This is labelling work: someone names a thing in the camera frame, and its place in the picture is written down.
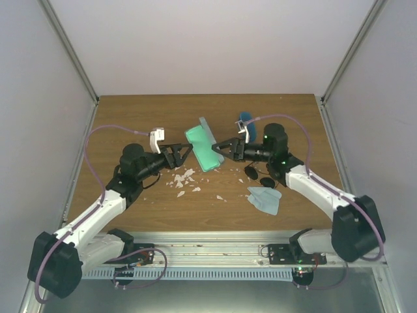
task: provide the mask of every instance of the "green case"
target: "green case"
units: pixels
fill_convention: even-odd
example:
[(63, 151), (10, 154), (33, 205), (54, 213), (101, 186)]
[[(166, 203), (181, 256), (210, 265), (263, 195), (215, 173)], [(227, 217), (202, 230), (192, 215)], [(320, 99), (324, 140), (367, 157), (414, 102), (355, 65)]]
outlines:
[(189, 143), (193, 145), (193, 152), (203, 171), (210, 171), (220, 166), (217, 153), (212, 149), (212, 143), (204, 128), (199, 125), (185, 132)]

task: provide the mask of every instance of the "cleaning cloth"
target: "cleaning cloth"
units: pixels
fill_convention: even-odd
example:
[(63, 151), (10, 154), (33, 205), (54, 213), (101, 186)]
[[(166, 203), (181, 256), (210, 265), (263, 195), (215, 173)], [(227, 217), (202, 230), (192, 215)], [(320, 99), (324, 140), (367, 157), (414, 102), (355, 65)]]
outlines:
[(258, 210), (271, 215), (278, 214), (281, 192), (269, 187), (248, 187), (248, 190), (251, 193), (248, 201)]

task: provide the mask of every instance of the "purple cable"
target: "purple cable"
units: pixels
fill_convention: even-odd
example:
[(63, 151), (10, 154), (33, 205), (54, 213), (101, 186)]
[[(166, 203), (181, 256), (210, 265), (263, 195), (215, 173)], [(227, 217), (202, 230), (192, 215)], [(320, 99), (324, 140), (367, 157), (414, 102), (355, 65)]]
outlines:
[(310, 157), (311, 157), (311, 140), (310, 140), (310, 136), (308, 135), (308, 132), (307, 132), (306, 128), (299, 121), (297, 121), (294, 117), (291, 117), (291, 116), (286, 115), (286, 114), (271, 114), (271, 115), (255, 117), (254, 119), (250, 119), (249, 121), (244, 122), (244, 124), (249, 125), (250, 123), (253, 123), (255, 121), (259, 121), (261, 119), (268, 119), (268, 118), (271, 118), (271, 117), (285, 117), (287, 119), (290, 119), (290, 120), (294, 121), (302, 129), (302, 131), (304, 132), (304, 134), (307, 137), (307, 143), (308, 143), (307, 157), (306, 157), (306, 172), (307, 172), (308, 177), (311, 178), (316, 183), (318, 183), (319, 185), (321, 185), (323, 188), (325, 188), (328, 191), (330, 191), (331, 193), (333, 193), (334, 195), (340, 197), (341, 199), (345, 200), (349, 204), (353, 205), (353, 207), (356, 210), (358, 210), (358, 212), (366, 219), (369, 226), (373, 230), (373, 232), (375, 234), (375, 237), (377, 238), (378, 245), (379, 245), (379, 252), (378, 252), (377, 256), (375, 256), (374, 258), (367, 258), (367, 257), (361, 257), (361, 258), (363, 260), (366, 260), (366, 261), (378, 261), (379, 259), (381, 259), (382, 256), (384, 255), (384, 242), (382, 241), (382, 237), (379, 234), (379, 231), (378, 231), (377, 227), (372, 222), (371, 218), (366, 214), (366, 212), (359, 205), (354, 203), (352, 200), (346, 198), (344, 195), (340, 194), (337, 190), (334, 190), (332, 187), (328, 186), (327, 184), (323, 183), (318, 178), (316, 178), (314, 175), (310, 174), (309, 165), (310, 165)]
[[(133, 134), (136, 135), (144, 135), (144, 136), (149, 136), (149, 133), (147, 132), (138, 132), (136, 130), (132, 130), (123, 126), (119, 126), (119, 125), (102, 125), (97, 127), (96, 129), (93, 129), (92, 131), (90, 131), (90, 133), (87, 135), (87, 140), (85, 140), (84, 143), (84, 147), (83, 147), (83, 152), (84, 152), (84, 159), (85, 162), (87, 163), (91, 173), (94, 175), (94, 177), (96, 178), (96, 180), (98, 181), (98, 183), (100, 184), (100, 188), (102, 190), (101, 193), (101, 197), (100, 200), (98, 202), (98, 204), (96, 205), (96, 207), (91, 210), (88, 214), (86, 214), (81, 220), (79, 220), (73, 227), (72, 227), (72, 231), (76, 230), (77, 228), (79, 228), (80, 225), (82, 225), (91, 215), (93, 215), (94, 213), (97, 212), (97, 210), (102, 206), (103, 201), (104, 201), (104, 196), (106, 195), (106, 188), (103, 184), (103, 182), (101, 181), (100, 177), (98, 176), (98, 174), (96, 173), (96, 171), (94, 170), (93, 166), (90, 163), (88, 154), (87, 154), (87, 146), (89, 144), (89, 140), (90, 140), (90, 136), (92, 134), (94, 134), (97, 130), (99, 129), (103, 129), (103, 128), (118, 128), (121, 130), (125, 130), (127, 132), (131, 132)], [(40, 278), (42, 277), (42, 273), (44, 272), (45, 266), (48, 262), (48, 260), (50, 259), (51, 255), (53, 254), (53, 252), (55, 251), (55, 249), (69, 236), (71, 235), (71, 231), (66, 232), (60, 239), (58, 239), (58, 241), (51, 247), (51, 249), (48, 251), (48, 253), (45, 255), (44, 259), (42, 260), (39, 270), (38, 270), (38, 274), (36, 275), (36, 279), (35, 279), (35, 298), (36, 300), (40, 303), (40, 304), (46, 304), (48, 302), (48, 300), (42, 299), (39, 293), (39, 287), (40, 287)]]
[(349, 266), (347, 265), (347, 263), (345, 263), (345, 265), (346, 265), (346, 270), (345, 270), (345, 274), (343, 275), (343, 278), (338, 283), (336, 283), (334, 285), (325, 286), (325, 287), (308, 287), (308, 286), (301, 286), (301, 285), (297, 284), (294, 280), (293, 280), (293, 284), (297, 288), (304, 287), (303, 289), (305, 289), (305, 290), (330, 290), (330, 289), (340, 287), (341, 285), (343, 285), (347, 281), (347, 277), (349, 275)]
[[(149, 282), (149, 283), (147, 283), (147, 284), (138, 285), (138, 286), (130, 286), (130, 287), (123, 286), (123, 289), (124, 289), (124, 290), (125, 290), (125, 289), (141, 289), (141, 288), (146, 288), (146, 287), (149, 287), (149, 286), (151, 286), (151, 285), (153, 285), (153, 284), (155, 284), (155, 283), (159, 282), (159, 281), (162, 279), (162, 277), (164, 277), (164, 275), (165, 275), (165, 273), (166, 273), (166, 271), (167, 271), (168, 259), (167, 259), (166, 254), (164, 253), (164, 251), (162, 251), (162, 250), (160, 250), (160, 249), (157, 249), (157, 248), (144, 248), (144, 249), (139, 249), (139, 250), (136, 250), (136, 251), (134, 251), (134, 252), (132, 252), (132, 253), (129, 253), (129, 254), (125, 255), (125, 256), (121, 256), (121, 257), (118, 257), (118, 258), (114, 258), (114, 259), (111, 259), (111, 260), (109, 260), (109, 261), (119, 261), (119, 260), (123, 260), (123, 259), (125, 259), (125, 258), (130, 257), (130, 256), (133, 256), (134, 254), (138, 254), (138, 253), (141, 253), (141, 252), (146, 252), (146, 251), (156, 251), (156, 252), (159, 252), (159, 253), (161, 253), (161, 254), (162, 254), (162, 256), (164, 257), (164, 260), (165, 260), (165, 265), (164, 265), (164, 269), (162, 270), (162, 273), (161, 273), (161, 274), (160, 274), (157, 278), (155, 278), (153, 281), (151, 281), (151, 282)], [(123, 271), (120, 271), (120, 272), (115, 272), (115, 274), (114, 274), (114, 277), (113, 277), (113, 283), (114, 283), (114, 285), (115, 285), (115, 286), (117, 286), (116, 276), (117, 276), (117, 274), (118, 274), (118, 273), (121, 273), (121, 272), (123, 272)]]

